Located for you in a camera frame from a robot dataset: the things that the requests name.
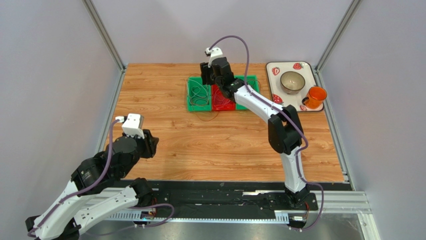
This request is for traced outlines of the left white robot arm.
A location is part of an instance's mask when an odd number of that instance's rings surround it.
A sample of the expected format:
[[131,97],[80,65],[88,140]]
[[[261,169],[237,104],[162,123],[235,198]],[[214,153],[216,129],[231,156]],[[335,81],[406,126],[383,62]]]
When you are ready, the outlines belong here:
[[116,212],[150,206],[154,202],[153,189],[145,178],[136,178],[119,193],[100,203],[85,205],[126,177],[140,159],[153,158],[159,141],[148,129],[110,139],[104,151],[77,167],[48,210],[25,220],[27,235],[36,240],[77,240]]

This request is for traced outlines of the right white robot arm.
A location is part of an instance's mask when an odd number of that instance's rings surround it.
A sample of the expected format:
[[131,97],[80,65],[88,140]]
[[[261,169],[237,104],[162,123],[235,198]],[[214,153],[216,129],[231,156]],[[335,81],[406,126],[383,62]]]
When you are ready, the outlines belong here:
[[232,102],[242,105],[267,124],[268,142],[281,158],[285,174],[284,199],[290,208],[303,206],[310,193],[302,169],[302,141],[305,140],[294,106],[274,103],[256,92],[246,78],[234,76],[226,57],[200,64],[203,84],[215,85]]

